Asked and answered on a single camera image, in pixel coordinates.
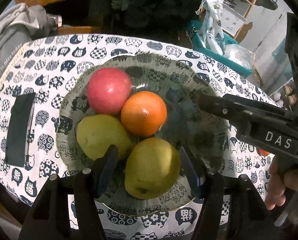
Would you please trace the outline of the shoe rack with shoes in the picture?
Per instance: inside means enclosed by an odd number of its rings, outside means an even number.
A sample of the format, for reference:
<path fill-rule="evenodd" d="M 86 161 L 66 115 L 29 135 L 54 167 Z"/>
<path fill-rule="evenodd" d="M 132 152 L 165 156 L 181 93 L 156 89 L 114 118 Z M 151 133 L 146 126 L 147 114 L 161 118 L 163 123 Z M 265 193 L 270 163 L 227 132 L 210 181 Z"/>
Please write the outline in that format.
<path fill-rule="evenodd" d="M 297 94 L 293 78 L 288 80 L 283 86 L 270 95 L 278 107 L 291 112 L 297 109 Z"/>

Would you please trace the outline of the green patterned glass plate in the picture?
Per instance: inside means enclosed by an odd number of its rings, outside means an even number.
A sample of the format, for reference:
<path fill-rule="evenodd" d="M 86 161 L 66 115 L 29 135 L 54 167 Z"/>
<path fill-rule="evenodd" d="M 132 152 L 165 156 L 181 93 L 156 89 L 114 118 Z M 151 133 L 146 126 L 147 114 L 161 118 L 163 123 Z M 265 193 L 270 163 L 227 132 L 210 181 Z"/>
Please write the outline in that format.
<path fill-rule="evenodd" d="M 187 64 L 157 54 L 117 56 L 98 66 L 83 62 L 78 70 L 56 133 L 68 170 L 91 167 L 115 145 L 118 159 L 94 192 L 98 202 L 127 216 L 191 202 L 179 152 L 184 148 L 207 167 L 222 159 L 226 122 L 197 105 L 215 91 Z"/>

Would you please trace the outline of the black phone on table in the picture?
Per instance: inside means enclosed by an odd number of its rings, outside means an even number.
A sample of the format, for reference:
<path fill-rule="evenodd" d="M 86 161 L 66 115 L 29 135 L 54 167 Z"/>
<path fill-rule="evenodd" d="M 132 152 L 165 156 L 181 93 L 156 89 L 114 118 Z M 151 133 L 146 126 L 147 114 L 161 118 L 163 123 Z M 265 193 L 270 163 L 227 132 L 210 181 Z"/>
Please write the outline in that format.
<path fill-rule="evenodd" d="M 5 150 L 5 161 L 8 165 L 25 166 L 29 147 L 27 137 L 32 125 L 35 96 L 35 93 L 18 96 L 11 110 Z"/>

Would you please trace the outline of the yellow pear back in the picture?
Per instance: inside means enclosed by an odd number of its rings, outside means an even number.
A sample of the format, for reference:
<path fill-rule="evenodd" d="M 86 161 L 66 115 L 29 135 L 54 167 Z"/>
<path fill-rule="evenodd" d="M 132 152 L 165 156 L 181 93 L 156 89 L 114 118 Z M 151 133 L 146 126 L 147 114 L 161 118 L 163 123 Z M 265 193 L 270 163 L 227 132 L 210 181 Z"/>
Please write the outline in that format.
<path fill-rule="evenodd" d="M 166 140 L 148 138 L 130 153 L 125 168 L 125 190 L 139 199 L 157 198 L 177 181 L 181 168 L 178 151 Z"/>

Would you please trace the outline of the grey clothes pile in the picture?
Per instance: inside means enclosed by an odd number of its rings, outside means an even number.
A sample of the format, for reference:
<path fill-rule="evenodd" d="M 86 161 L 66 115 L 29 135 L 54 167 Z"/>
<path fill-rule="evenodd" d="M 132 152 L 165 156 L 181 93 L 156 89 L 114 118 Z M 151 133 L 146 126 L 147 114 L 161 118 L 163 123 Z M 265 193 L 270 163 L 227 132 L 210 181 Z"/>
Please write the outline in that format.
<path fill-rule="evenodd" d="M 19 3 L 0 15 L 0 78 L 18 50 L 27 42 L 47 37 L 62 25 L 60 15 L 40 5 Z"/>

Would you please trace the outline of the cat pattern tablecloth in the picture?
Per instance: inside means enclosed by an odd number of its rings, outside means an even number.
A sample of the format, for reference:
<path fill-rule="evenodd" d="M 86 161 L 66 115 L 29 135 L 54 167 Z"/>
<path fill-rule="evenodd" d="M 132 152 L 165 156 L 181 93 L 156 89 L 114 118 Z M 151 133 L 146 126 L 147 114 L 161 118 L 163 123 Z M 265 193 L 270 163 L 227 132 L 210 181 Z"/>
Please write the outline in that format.
<path fill-rule="evenodd" d="M 263 90 L 255 87 L 229 67 L 202 53 L 146 39 L 109 35 L 64 35 L 41 38 L 20 46 L 7 58 L 9 64 L 0 80 L 0 183 L 15 197 L 12 207 L 24 207 L 34 202 L 46 179 L 53 173 L 60 177 L 71 175 L 60 158 L 55 144 L 59 111 L 63 107 L 82 113 L 87 100 L 68 103 L 64 98 L 74 88 L 79 77 L 88 68 L 105 63 L 124 54 L 137 55 L 150 52 L 164 55 L 180 63 L 180 69 L 192 68 L 205 81 L 207 88 L 214 88 L 217 95 L 232 92 L 242 97 L 275 104 Z M 11 109 L 16 97 L 36 93 L 34 114 L 29 128 L 29 153 L 24 167 L 8 165 L 5 145 Z M 224 157 L 220 159 L 223 175 L 238 177 L 247 174 L 262 199 L 266 196 L 270 174 L 268 169 L 273 155 L 260 157 L 253 146 L 236 139 L 234 127 L 228 127 Z M 178 211 L 158 212 L 144 217 L 119 215 L 96 202 L 100 218 L 108 236 L 118 239 L 158 239 L 187 235 L 193 231 L 202 204 L 191 202 Z"/>

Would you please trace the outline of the yellow pear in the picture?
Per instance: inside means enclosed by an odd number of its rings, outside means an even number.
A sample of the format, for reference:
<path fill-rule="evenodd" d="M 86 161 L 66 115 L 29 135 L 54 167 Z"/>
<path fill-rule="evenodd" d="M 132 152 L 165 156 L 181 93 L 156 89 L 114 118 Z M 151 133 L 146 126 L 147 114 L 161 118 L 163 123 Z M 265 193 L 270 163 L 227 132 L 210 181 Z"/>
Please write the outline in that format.
<path fill-rule="evenodd" d="M 118 159 L 126 158 L 134 143 L 119 119 L 110 115 L 92 115 L 83 118 L 76 129 L 76 139 L 89 159 L 102 158 L 110 145 L 118 148 Z"/>
<path fill-rule="evenodd" d="M 177 181 L 181 168 L 178 151 L 166 140 L 148 138 L 130 153 L 125 168 L 125 190 L 139 199 L 157 198 Z"/>

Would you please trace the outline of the yellow pear front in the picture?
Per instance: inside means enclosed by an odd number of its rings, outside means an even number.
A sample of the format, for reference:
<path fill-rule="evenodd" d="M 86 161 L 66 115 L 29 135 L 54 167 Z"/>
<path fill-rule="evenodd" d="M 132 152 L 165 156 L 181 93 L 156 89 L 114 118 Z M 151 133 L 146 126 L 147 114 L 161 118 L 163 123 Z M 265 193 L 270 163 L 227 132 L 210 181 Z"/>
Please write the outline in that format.
<path fill-rule="evenodd" d="M 92 115 L 83 118 L 76 129 L 76 139 L 89 159 L 102 158 L 110 145 L 118 148 L 118 159 L 126 158 L 134 143 L 119 119 L 110 115 Z"/>

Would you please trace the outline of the clear plastic bag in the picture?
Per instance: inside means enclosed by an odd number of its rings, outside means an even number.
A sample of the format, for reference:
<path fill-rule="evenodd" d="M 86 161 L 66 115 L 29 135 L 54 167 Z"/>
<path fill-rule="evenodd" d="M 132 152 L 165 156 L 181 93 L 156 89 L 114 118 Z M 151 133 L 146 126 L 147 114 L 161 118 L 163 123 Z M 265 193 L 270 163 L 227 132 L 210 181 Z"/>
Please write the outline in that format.
<path fill-rule="evenodd" d="M 224 56 L 247 69 L 252 69 L 256 59 L 255 53 L 245 49 L 239 44 L 226 45 Z"/>

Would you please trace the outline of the white patterned storage box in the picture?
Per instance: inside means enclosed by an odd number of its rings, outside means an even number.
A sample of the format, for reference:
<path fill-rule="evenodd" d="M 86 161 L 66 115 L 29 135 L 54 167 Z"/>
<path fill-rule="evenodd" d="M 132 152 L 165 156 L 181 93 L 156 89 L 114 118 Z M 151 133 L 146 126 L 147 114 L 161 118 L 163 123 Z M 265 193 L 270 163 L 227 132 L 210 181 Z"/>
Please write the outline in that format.
<path fill-rule="evenodd" d="M 231 7 L 223 4 L 221 12 L 222 29 L 231 36 L 235 37 L 246 19 Z"/>

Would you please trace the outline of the white rice bag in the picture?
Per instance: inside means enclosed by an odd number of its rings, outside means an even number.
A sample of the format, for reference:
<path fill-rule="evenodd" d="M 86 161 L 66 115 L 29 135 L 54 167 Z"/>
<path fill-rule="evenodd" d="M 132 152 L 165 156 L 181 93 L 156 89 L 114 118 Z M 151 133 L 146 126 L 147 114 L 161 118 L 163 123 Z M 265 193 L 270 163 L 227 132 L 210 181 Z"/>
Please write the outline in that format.
<path fill-rule="evenodd" d="M 221 12 L 223 9 L 224 0 L 202 0 L 199 9 L 196 11 L 197 15 L 202 13 L 204 9 L 203 25 L 198 31 L 204 42 L 213 41 L 217 46 L 223 47 L 224 33 L 221 22 Z"/>

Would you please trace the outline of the black hanging coat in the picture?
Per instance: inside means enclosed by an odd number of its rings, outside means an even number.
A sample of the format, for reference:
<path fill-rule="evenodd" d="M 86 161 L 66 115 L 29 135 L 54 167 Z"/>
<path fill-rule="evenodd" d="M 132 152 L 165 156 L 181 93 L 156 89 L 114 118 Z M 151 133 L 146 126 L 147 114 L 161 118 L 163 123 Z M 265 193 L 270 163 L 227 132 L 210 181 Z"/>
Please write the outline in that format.
<path fill-rule="evenodd" d="M 89 23 L 105 34 L 178 42 L 202 0 L 90 0 Z"/>

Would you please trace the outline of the red apple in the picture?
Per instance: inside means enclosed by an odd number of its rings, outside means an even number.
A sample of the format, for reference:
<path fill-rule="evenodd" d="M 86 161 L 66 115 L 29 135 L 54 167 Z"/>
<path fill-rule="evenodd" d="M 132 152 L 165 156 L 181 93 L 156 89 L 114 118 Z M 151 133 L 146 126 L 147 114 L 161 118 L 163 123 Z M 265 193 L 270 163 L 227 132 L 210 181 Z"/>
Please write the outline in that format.
<path fill-rule="evenodd" d="M 117 115 L 132 91 L 131 78 L 117 68 L 95 71 L 87 86 L 90 107 L 98 114 Z"/>

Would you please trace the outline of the teal plastic crate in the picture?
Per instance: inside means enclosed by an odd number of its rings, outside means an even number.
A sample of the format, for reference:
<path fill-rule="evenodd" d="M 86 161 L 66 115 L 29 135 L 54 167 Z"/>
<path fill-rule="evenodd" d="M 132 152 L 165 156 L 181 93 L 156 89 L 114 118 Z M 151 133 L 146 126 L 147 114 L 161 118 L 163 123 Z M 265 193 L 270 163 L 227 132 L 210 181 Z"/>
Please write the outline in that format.
<path fill-rule="evenodd" d="M 224 56 L 223 48 L 226 45 L 228 44 L 238 45 L 238 43 L 226 34 L 223 34 L 224 35 L 223 47 L 219 45 L 216 46 L 213 41 L 204 42 L 202 40 L 202 37 L 198 33 L 202 25 L 203 25 L 202 22 L 192 20 L 189 22 L 188 26 L 185 29 L 193 45 L 193 50 L 203 53 L 206 56 L 209 56 L 210 58 L 226 65 L 227 67 L 238 72 L 240 75 L 244 77 L 250 76 L 253 73 L 252 69 L 245 68 L 244 66 L 241 66 L 238 63 L 231 61 L 230 59 Z"/>

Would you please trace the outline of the orange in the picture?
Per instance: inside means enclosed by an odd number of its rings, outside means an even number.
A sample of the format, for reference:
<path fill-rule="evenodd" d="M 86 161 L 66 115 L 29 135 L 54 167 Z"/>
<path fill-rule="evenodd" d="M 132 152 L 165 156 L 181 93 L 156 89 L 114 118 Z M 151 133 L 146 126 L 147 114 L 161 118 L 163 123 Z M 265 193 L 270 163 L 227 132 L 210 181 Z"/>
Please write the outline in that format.
<path fill-rule="evenodd" d="M 268 155 L 270 154 L 268 151 L 265 151 L 265 150 L 260 149 L 260 148 L 257 149 L 257 153 L 258 153 L 260 156 L 264 156 L 264 157 L 266 157 L 266 156 L 268 156 Z"/>
<path fill-rule="evenodd" d="M 125 128 L 139 137 L 150 137 L 165 124 L 167 108 L 157 94 L 141 91 L 133 94 L 124 104 L 120 120 Z"/>

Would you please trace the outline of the wooden drawer box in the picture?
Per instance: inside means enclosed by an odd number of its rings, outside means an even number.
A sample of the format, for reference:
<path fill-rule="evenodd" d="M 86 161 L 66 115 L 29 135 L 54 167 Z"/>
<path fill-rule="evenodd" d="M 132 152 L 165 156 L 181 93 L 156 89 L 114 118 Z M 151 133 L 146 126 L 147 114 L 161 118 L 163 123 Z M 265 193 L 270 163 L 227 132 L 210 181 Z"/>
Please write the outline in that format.
<path fill-rule="evenodd" d="M 78 27 L 60 27 L 57 29 L 58 35 L 71 35 L 71 34 L 98 34 L 101 33 L 101 27 L 78 26 Z"/>

